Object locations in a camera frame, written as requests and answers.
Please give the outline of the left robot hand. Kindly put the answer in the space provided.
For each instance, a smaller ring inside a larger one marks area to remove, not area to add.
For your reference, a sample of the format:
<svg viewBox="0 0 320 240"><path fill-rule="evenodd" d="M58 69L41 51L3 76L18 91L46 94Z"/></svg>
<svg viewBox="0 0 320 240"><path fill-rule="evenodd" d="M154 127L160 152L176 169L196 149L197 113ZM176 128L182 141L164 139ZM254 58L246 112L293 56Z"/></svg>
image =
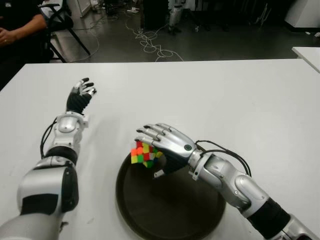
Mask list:
<svg viewBox="0 0 320 240"><path fill-rule="evenodd" d="M96 93L97 89L88 77L79 80L69 93L66 102L66 111L83 115L84 109Z"/></svg>

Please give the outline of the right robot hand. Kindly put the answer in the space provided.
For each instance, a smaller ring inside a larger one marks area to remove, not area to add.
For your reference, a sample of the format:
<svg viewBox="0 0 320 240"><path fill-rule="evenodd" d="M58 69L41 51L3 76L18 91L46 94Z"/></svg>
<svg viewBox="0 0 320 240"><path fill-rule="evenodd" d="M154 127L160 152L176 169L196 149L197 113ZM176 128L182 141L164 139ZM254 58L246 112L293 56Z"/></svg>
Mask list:
<svg viewBox="0 0 320 240"><path fill-rule="evenodd" d="M135 141L148 144L165 156L163 168L153 174L155 179L187 166L192 153L197 150L191 138L165 123L146 124L136 132L140 135Z"/></svg>

